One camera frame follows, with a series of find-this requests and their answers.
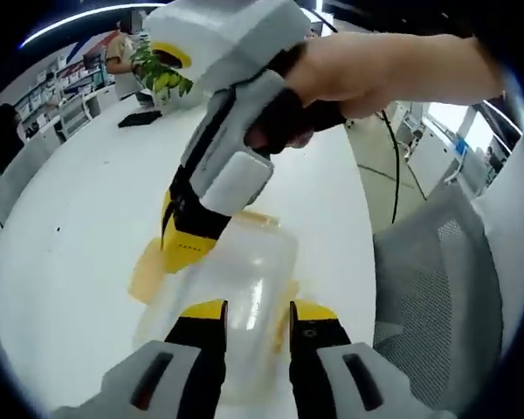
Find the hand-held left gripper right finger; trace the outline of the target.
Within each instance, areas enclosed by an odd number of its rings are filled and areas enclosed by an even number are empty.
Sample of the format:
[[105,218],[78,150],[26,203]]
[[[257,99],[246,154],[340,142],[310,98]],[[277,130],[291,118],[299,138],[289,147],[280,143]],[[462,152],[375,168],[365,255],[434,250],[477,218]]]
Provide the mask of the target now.
[[325,306],[292,301],[289,340],[289,380],[299,418],[455,416],[420,402],[408,376],[367,344],[351,342]]

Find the person's right hand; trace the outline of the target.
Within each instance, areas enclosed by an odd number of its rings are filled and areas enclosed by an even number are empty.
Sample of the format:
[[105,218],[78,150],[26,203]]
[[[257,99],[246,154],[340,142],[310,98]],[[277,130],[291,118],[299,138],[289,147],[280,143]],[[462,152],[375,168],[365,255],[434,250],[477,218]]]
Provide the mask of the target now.
[[396,34],[343,32],[313,38],[285,74],[303,107],[317,100],[339,104],[342,116],[362,118],[388,105],[399,90]]

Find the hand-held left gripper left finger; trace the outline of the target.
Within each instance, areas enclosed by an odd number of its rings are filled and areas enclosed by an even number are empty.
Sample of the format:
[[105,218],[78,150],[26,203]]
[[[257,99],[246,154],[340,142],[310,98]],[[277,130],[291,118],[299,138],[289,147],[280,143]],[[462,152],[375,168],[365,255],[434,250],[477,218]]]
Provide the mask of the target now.
[[224,383],[228,302],[194,304],[163,341],[151,340],[105,373],[100,392],[52,418],[213,418]]

